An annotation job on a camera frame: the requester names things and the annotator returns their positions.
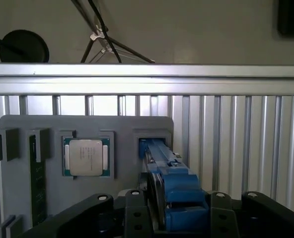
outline gray mounting board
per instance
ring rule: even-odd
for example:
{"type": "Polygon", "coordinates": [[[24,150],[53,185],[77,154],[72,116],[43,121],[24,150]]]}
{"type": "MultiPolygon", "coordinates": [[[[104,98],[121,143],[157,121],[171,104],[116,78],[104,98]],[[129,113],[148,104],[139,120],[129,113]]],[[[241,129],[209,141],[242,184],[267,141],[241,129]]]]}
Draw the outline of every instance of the gray mounting board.
{"type": "Polygon", "coordinates": [[[35,196],[30,181],[31,136],[35,136],[36,162],[45,162],[45,209],[48,215],[55,215],[95,193],[116,197],[121,190],[136,188],[143,168],[138,139],[164,138],[172,147],[173,121],[168,117],[3,116],[0,160],[4,217],[22,215],[24,230],[32,227],[31,196],[35,196]],[[63,139],[71,137],[110,139],[109,177],[63,176],[63,139]],[[11,142],[19,148],[8,158],[5,146],[11,142]]]}

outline black object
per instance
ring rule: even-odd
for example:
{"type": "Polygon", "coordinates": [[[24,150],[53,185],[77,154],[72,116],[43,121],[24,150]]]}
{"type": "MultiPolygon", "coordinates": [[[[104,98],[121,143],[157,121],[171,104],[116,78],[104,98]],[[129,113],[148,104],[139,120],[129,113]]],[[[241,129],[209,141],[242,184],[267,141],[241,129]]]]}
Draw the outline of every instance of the black object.
{"type": "Polygon", "coordinates": [[[114,52],[114,54],[115,54],[115,56],[116,56],[118,62],[121,63],[122,60],[121,60],[121,58],[119,57],[119,54],[118,54],[117,50],[115,49],[115,47],[114,47],[112,41],[110,40],[110,38],[109,38],[108,35],[107,35],[106,26],[105,26],[105,23],[104,23],[104,21],[103,21],[103,18],[102,18],[102,16],[101,16],[101,14],[99,13],[97,7],[95,6],[93,0],[88,0],[88,3],[90,4],[91,8],[93,9],[94,13],[96,14],[97,19],[99,20],[99,23],[101,24],[102,32],[103,32],[103,34],[104,34],[104,37],[105,37],[106,41],[108,42],[108,44],[109,44],[110,47],[112,48],[112,51],[114,52]]]}
{"type": "Polygon", "coordinates": [[[0,60],[9,63],[47,63],[49,49],[36,33],[14,30],[0,40],[0,60]]]}
{"type": "Polygon", "coordinates": [[[294,0],[279,0],[277,29],[283,36],[294,37],[294,0]]]}
{"type": "Polygon", "coordinates": [[[294,212],[259,192],[233,200],[221,192],[207,195],[210,226],[202,233],[154,231],[147,206],[148,191],[130,190],[126,197],[96,194],[28,230],[20,238],[66,237],[198,237],[294,238],[294,212]]]}

